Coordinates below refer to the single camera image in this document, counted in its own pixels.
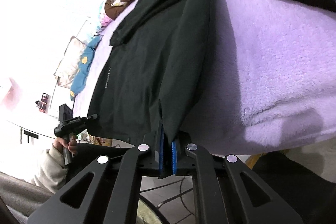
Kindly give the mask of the person's left hand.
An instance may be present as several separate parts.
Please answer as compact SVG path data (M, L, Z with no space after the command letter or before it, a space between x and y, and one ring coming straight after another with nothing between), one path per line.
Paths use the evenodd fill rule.
M63 138L56 138L53 146L60 152L63 153L63 149L66 148L73 155L77 154L77 141L73 136L69 141Z

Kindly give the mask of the grey sleeve forearm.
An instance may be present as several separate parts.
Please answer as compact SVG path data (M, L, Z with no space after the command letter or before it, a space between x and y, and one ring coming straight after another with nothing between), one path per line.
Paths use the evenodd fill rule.
M35 210L64 186L67 174L63 153L52 145L27 181L1 173L1 200L17 223L26 223Z

